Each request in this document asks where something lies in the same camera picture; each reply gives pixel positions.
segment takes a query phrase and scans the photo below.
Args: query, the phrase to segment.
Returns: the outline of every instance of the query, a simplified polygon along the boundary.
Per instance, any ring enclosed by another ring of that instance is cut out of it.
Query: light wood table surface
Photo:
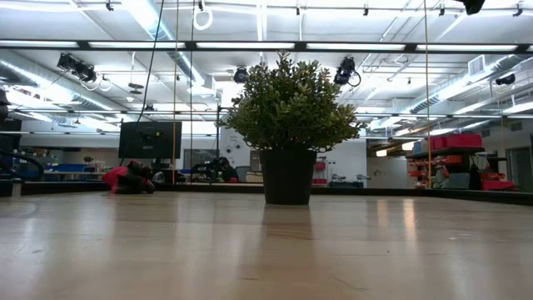
[[[2,300],[531,300],[533,208],[106,192],[0,200]]]

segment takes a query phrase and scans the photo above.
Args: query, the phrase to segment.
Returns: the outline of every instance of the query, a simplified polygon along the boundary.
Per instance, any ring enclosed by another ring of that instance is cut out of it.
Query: ceiling
[[[52,39],[52,40],[132,40],[148,41],[151,36],[120,1],[112,1],[114,11],[105,8],[105,0],[0,0],[0,39]],[[161,1],[156,1],[159,9]],[[193,26],[193,1],[165,1],[162,22],[181,41],[335,41],[335,42],[398,42],[422,43],[426,40],[422,0],[375,0],[369,2],[368,16],[363,17],[363,0],[220,0],[205,1],[212,10],[212,25],[205,30]],[[445,14],[439,16],[441,3]],[[520,1],[524,12],[513,17],[518,1],[487,0],[477,15],[466,16],[462,4],[456,1],[427,0],[428,42],[431,43],[530,43],[533,26],[533,0]],[[296,15],[296,6],[301,14]],[[197,16],[199,24],[207,21],[207,14]],[[62,76],[57,67],[61,51],[10,50],[38,66]],[[64,74],[77,84],[83,93],[97,93],[117,108],[140,110],[142,97],[127,97],[132,89],[129,83],[146,85],[147,70],[152,53],[72,51],[75,58],[95,66],[112,83],[111,89],[94,92],[82,89],[71,74]],[[217,105],[229,106],[240,87],[232,81],[237,67],[265,61],[275,67],[276,54],[260,52],[190,52],[186,55],[201,73],[216,80],[210,97],[191,96],[185,74],[175,82],[175,64],[166,52],[155,52],[152,76],[147,89],[147,103],[159,110],[172,110],[176,99],[177,110],[211,111]],[[352,56],[359,64],[362,84],[356,88],[343,87],[340,103],[361,107],[358,112],[400,113],[414,99],[426,93],[426,70],[429,88],[432,89],[452,79],[467,69],[467,63],[477,55],[370,53],[317,53],[295,52],[295,60],[317,59],[323,66],[335,70],[345,56]],[[517,83],[528,83],[529,70],[521,70]],[[480,100],[489,90],[487,82],[458,93],[446,103],[462,103],[462,107]],[[37,108],[29,103],[25,108]],[[455,107],[436,105],[435,113],[453,113]],[[214,131],[213,114],[177,116],[191,120],[203,132]],[[149,119],[170,119],[172,116],[148,116]]]

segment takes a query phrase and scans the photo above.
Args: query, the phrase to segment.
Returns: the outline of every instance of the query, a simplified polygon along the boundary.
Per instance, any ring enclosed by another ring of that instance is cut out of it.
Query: ductwork
[[[81,108],[124,109],[123,106],[81,87],[79,83],[65,77],[59,78],[59,76],[14,52],[0,50],[0,78],[9,78],[7,81],[0,79],[0,84],[3,81],[10,85],[41,88],[44,97],[59,102],[78,100],[82,104]]]
[[[157,23],[159,21],[159,10],[153,0],[122,0],[122,5],[137,20],[139,25],[155,40],[157,34]],[[168,29],[164,20],[159,26],[158,41],[175,41],[175,35]],[[205,75],[200,74],[191,61],[191,58],[184,52],[167,52],[172,61],[176,62],[180,72],[195,85],[205,84]]]
[[[419,96],[413,102],[415,104],[407,107],[401,113],[418,113],[431,105],[445,101],[452,98],[466,90],[473,88],[475,83],[481,80],[491,80],[500,78],[508,72],[515,72],[524,67],[526,62],[530,63],[531,55],[508,55],[502,57],[501,55],[485,55],[485,68],[482,72],[474,76],[470,75],[470,70],[465,70],[460,74],[454,76],[452,79],[441,83],[430,91],[430,99],[427,100],[426,94]],[[400,117],[390,117],[379,122],[378,126],[374,128],[389,127],[390,125],[401,120]]]

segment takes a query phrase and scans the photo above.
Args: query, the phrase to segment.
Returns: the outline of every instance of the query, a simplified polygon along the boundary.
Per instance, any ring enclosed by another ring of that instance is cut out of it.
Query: shelf
[[[453,155],[453,154],[474,154],[484,152],[483,147],[448,147],[431,151],[431,157],[434,158],[438,155]],[[407,155],[406,158],[427,158],[428,152]]]

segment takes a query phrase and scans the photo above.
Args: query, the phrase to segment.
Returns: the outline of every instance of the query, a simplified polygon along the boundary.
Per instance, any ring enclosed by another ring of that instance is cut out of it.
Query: desk
[[[76,176],[80,175],[93,175],[98,177],[98,180],[102,180],[100,177],[103,176],[105,172],[61,172],[61,171],[44,171],[44,175],[58,175],[61,179],[61,181],[65,181],[66,178],[68,180],[74,180]]]

